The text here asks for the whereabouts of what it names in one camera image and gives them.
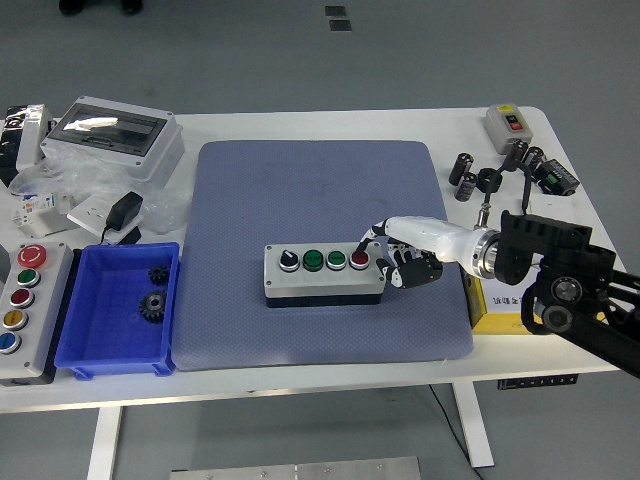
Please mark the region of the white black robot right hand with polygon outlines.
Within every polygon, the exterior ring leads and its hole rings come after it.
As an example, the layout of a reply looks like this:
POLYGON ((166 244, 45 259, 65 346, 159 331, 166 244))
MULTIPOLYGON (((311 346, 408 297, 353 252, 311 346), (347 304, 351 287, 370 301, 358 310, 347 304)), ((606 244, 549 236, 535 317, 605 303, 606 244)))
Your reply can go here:
POLYGON ((396 216, 373 225, 356 251, 363 253, 377 237, 386 237, 389 258, 377 260, 376 265, 393 287, 409 289, 438 280, 444 263, 457 263, 478 276, 483 236, 487 233, 431 217, 396 216))

